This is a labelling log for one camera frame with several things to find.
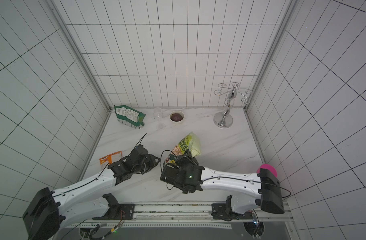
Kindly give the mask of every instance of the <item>black cable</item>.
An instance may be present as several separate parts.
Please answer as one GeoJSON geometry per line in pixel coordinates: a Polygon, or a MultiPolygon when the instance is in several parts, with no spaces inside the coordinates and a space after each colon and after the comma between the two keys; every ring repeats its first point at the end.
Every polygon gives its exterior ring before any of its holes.
{"type": "Polygon", "coordinates": [[[80,224],[82,224],[82,223],[84,223],[85,221],[87,221],[87,219],[86,220],[84,220],[84,221],[82,221],[81,223],[79,223],[78,225],[76,225],[74,228],[72,228],[68,233],[66,233],[65,235],[67,235],[67,234],[69,234],[72,230],[74,230],[77,226],[79,226],[80,224]]]}
{"type": "Polygon", "coordinates": [[[120,211],[120,214],[121,214],[120,222],[116,226],[114,226],[110,231],[108,231],[108,233],[104,234],[102,237],[94,238],[93,235],[95,235],[100,229],[100,224],[97,224],[97,226],[94,229],[92,229],[91,232],[89,233],[89,236],[88,236],[89,239],[90,240],[102,240],[102,239],[106,238],[108,235],[110,235],[111,233],[115,232],[118,229],[118,227],[122,224],[121,221],[123,219],[123,213],[124,213],[124,217],[126,216],[125,212],[123,210],[121,210],[120,211]]]}
{"type": "MultiPolygon", "coordinates": [[[[238,179],[238,178],[234,178],[234,177],[224,177],[224,176],[219,176],[219,178],[220,178],[220,177],[222,177],[222,178],[234,179],[234,180],[239,180],[239,181],[246,181],[246,182],[250,182],[250,180],[243,180],[243,179],[238,179]]],[[[204,181],[207,181],[207,180],[210,180],[210,179],[214,179],[214,178],[218,178],[218,177],[210,177],[210,178],[208,178],[208,179],[205,179],[205,180],[201,181],[198,185],[196,185],[196,186],[195,186],[195,188],[196,188],[197,186],[199,186],[200,184],[202,184],[204,181]]],[[[275,185],[275,184],[271,184],[271,183],[267,183],[267,182],[258,182],[258,181],[253,181],[253,182],[260,183],[260,184],[266,184],[266,185],[275,186],[275,187],[278,187],[278,188],[284,189],[284,190],[286,190],[287,192],[289,192],[289,193],[290,193],[289,195],[287,195],[287,196],[285,196],[285,197],[282,197],[282,198],[289,197],[289,196],[291,196],[291,194],[292,194],[292,193],[291,193],[291,191],[289,191],[289,190],[287,190],[287,189],[285,189],[285,188],[283,188],[283,187],[281,187],[281,186],[277,186],[277,185],[275,185]]]]}
{"type": "Polygon", "coordinates": [[[81,186],[79,186],[79,187],[76,187],[76,188],[74,188],[74,189],[68,190],[68,191],[64,192],[63,194],[65,194],[65,193],[67,193],[67,192],[70,192],[70,191],[73,191],[73,190],[76,190],[76,189],[78,189],[78,188],[84,187],[85,185],[90,184],[91,182],[93,182],[93,181],[97,180],[97,179],[100,177],[100,175],[103,173],[103,171],[106,169],[106,167],[107,167],[108,165],[110,165],[110,163],[108,163],[108,164],[103,168],[103,170],[99,173],[98,177],[97,177],[97,178],[95,178],[94,180],[91,180],[91,181],[87,182],[86,184],[81,185],[81,186]]]}
{"type": "Polygon", "coordinates": [[[138,146],[139,144],[141,144],[141,142],[142,142],[143,138],[144,138],[146,135],[147,135],[147,133],[146,133],[146,134],[144,134],[144,136],[143,136],[143,137],[141,137],[141,139],[137,142],[137,144],[134,146],[134,148],[136,148],[136,146],[138,146]]]}
{"type": "Polygon", "coordinates": [[[175,186],[172,186],[172,188],[168,188],[168,182],[167,182],[166,187],[167,187],[168,190],[172,190],[175,186]]]}
{"type": "Polygon", "coordinates": [[[255,209],[253,209],[253,212],[255,213],[255,216],[256,216],[256,218],[257,218],[257,223],[258,223],[258,225],[257,225],[257,229],[258,229],[258,231],[259,231],[259,235],[261,236],[261,235],[263,235],[263,232],[262,232],[262,229],[260,228],[260,221],[259,221],[259,217],[257,216],[257,214],[256,214],[256,212],[255,212],[255,209]]]}
{"type": "Polygon", "coordinates": [[[289,192],[289,193],[290,193],[289,195],[284,196],[284,197],[282,197],[282,198],[289,197],[289,196],[291,196],[291,194],[292,194],[292,193],[291,193],[291,191],[289,191],[289,190],[285,189],[284,187],[277,186],[277,185],[275,185],[275,184],[271,184],[271,183],[267,183],[267,182],[257,182],[257,181],[253,181],[253,182],[260,183],[260,184],[267,184],[267,185],[275,186],[275,187],[281,188],[281,189],[283,189],[283,190],[286,190],[287,192],[289,192]]]}
{"type": "Polygon", "coordinates": [[[176,154],[173,152],[173,151],[171,151],[171,150],[164,150],[162,153],[161,153],[161,155],[160,155],[160,159],[159,159],[159,162],[160,162],[160,171],[161,172],[163,172],[163,170],[161,169],[161,160],[162,160],[162,156],[163,156],[163,153],[164,152],[166,152],[166,151],[170,151],[176,158],[177,158],[177,156],[176,156],[176,154]]]}
{"type": "Polygon", "coordinates": [[[212,215],[212,216],[216,216],[216,217],[218,217],[218,218],[220,218],[221,220],[226,221],[226,222],[231,222],[231,221],[232,221],[232,219],[226,219],[226,218],[223,218],[223,217],[219,216],[218,214],[211,213],[211,215],[212,215]]]}
{"type": "Polygon", "coordinates": [[[258,223],[260,223],[260,222],[259,222],[259,218],[258,218],[258,216],[257,216],[257,214],[256,214],[256,212],[255,212],[255,209],[253,209],[253,212],[255,213],[255,216],[256,216],[256,218],[257,218],[257,222],[258,222],[258,223]]]}

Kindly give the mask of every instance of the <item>white tiled wall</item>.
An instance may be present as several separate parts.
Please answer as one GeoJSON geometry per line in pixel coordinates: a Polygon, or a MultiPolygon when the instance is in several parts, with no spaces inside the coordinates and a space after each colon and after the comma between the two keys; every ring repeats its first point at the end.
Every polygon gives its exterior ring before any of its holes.
{"type": "Polygon", "coordinates": [[[80,174],[106,117],[80,66],[42,0],[0,0],[0,239],[27,239],[36,192],[80,174]]]}
{"type": "Polygon", "coordinates": [[[208,107],[252,88],[290,1],[54,2],[112,105],[208,107]]]}
{"type": "Polygon", "coordinates": [[[248,114],[301,239],[366,239],[366,0],[300,0],[248,114]]]}

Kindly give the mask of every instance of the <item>green snack bag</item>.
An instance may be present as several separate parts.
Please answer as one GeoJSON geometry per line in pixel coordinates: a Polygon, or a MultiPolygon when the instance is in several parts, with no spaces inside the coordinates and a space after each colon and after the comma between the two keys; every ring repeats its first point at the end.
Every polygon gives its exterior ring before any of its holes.
{"type": "Polygon", "coordinates": [[[184,155],[186,150],[189,150],[192,157],[202,154],[201,145],[199,138],[194,134],[194,132],[190,132],[187,136],[185,136],[180,142],[172,149],[172,153],[168,155],[166,161],[163,163],[163,166],[167,163],[172,163],[176,165],[177,156],[184,155]]]}
{"type": "Polygon", "coordinates": [[[126,105],[114,106],[118,121],[126,126],[141,129],[144,126],[143,119],[146,114],[139,112],[126,105]]]}

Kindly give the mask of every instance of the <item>yellow snack bag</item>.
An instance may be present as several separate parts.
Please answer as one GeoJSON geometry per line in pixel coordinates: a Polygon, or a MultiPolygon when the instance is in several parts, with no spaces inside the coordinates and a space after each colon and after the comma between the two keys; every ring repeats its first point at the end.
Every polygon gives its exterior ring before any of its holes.
{"type": "MultiPolygon", "coordinates": [[[[190,134],[180,140],[180,142],[174,147],[174,149],[172,149],[172,152],[175,153],[176,156],[180,156],[183,155],[187,149],[190,150],[192,157],[202,154],[200,140],[194,134],[194,132],[190,132],[190,134]]],[[[169,162],[176,165],[176,160],[177,158],[172,153],[170,153],[166,158],[164,165],[169,162]]]]}

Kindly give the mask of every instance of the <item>pink ball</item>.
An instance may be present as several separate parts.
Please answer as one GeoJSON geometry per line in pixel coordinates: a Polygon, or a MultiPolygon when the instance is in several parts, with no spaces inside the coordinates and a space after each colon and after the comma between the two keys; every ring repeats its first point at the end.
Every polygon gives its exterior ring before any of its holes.
{"type": "Polygon", "coordinates": [[[258,168],[258,170],[256,171],[257,173],[260,173],[260,169],[261,168],[264,168],[264,169],[268,169],[268,170],[270,170],[270,172],[272,172],[272,174],[275,176],[275,177],[278,177],[278,173],[276,172],[276,169],[273,167],[273,166],[271,166],[271,165],[269,165],[269,164],[263,164],[262,166],[260,166],[259,168],[258,168]]]}

